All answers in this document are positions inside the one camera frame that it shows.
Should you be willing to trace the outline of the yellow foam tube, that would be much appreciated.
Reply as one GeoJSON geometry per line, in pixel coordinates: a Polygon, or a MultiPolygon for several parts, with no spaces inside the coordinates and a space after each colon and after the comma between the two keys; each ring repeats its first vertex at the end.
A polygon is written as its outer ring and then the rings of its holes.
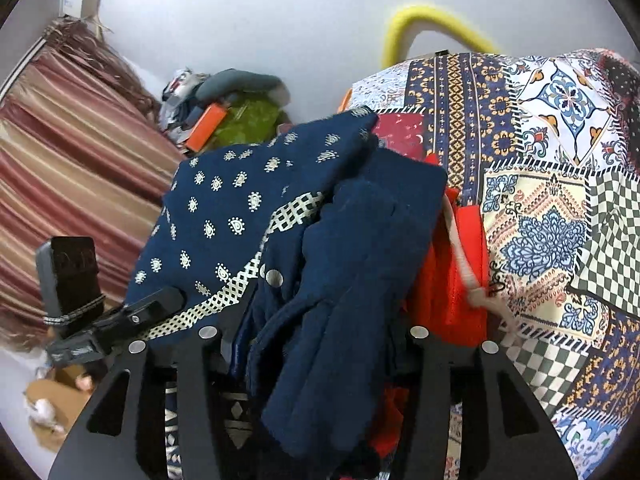
{"type": "Polygon", "coordinates": [[[387,68],[403,61],[413,40],[421,32],[434,32],[472,52],[500,51],[495,41],[456,14],[432,4],[411,3],[400,6],[388,20],[382,43],[381,67],[387,68]]]}

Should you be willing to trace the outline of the striped maroon curtain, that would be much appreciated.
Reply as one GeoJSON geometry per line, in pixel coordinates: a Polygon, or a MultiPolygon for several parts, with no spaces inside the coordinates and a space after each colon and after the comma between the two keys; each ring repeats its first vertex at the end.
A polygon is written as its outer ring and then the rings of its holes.
{"type": "Polygon", "coordinates": [[[132,269],[182,155],[157,100],[82,21],[61,18],[1,102],[1,343],[43,344],[36,251],[55,236],[96,244],[109,306],[132,269]]]}

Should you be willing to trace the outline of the patchwork patterned bedspread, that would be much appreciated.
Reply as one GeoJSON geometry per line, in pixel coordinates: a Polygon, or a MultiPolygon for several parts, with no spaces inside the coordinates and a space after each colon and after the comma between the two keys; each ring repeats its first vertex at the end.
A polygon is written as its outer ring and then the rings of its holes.
{"type": "Polygon", "coordinates": [[[495,337],[581,479],[639,470],[639,72],[617,53],[437,53],[352,84],[391,150],[447,170],[495,337]]]}

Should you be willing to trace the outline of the orange box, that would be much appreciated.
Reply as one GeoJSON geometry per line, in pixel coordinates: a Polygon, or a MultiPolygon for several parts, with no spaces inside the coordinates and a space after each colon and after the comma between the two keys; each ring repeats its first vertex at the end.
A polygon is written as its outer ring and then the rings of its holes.
{"type": "Polygon", "coordinates": [[[194,153],[201,151],[215,130],[224,121],[227,114],[228,110],[222,105],[217,103],[210,104],[201,114],[201,117],[198,118],[184,146],[194,153]]]}

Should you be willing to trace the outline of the navy patterned hoodie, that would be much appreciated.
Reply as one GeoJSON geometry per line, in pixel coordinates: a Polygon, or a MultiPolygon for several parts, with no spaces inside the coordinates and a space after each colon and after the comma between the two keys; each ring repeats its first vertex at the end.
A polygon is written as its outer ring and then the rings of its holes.
{"type": "Polygon", "coordinates": [[[323,479],[371,427],[401,359],[400,307],[447,176],[378,143],[367,108],[182,162],[125,302],[186,294],[169,344],[242,310],[231,370],[258,418],[264,473],[323,479]]]}

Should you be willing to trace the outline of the grey stuffed item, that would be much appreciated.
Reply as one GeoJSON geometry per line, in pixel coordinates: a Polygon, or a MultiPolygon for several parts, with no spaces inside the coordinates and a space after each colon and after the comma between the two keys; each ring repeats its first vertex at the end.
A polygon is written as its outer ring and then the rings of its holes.
{"type": "Polygon", "coordinates": [[[198,104],[208,107],[213,102],[236,92],[269,92],[278,88],[282,80],[277,76],[228,68],[206,78],[196,89],[198,104]]]}

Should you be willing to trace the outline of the red folded garment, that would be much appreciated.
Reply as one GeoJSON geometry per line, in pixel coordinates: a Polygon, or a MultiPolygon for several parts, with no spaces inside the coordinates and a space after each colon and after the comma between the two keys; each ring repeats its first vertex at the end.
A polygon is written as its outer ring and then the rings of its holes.
{"type": "MultiPolygon", "coordinates": [[[[480,286],[488,286],[488,249],[479,206],[459,206],[456,188],[447,188],[445,196],[457,227],[460,242],[480,286]]],[[[454,248],[449,240],[445,219],[437,220],[430,249],[404,303],[409,320],[426,327],[447,344],[476,347],[487,336],[487,313],[469,304],[454,248]]],[[[408,390],[388,385],[378,404],[369,444],[386,458],[396,448],[404,419],[408,390]]]]}

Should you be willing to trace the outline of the green patterned cloth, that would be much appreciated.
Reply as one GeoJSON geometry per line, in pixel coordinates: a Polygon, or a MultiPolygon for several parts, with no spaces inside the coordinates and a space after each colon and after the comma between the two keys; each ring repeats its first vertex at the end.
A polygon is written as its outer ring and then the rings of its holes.
{"type": "Polygon", "coordinates": [[[234,144],[256,144],[270,141],[278,125],[286,121],[280,106],[264,94],[244,93],[229,108],[222,123],[206,144],[216,150],[234,144]]]}

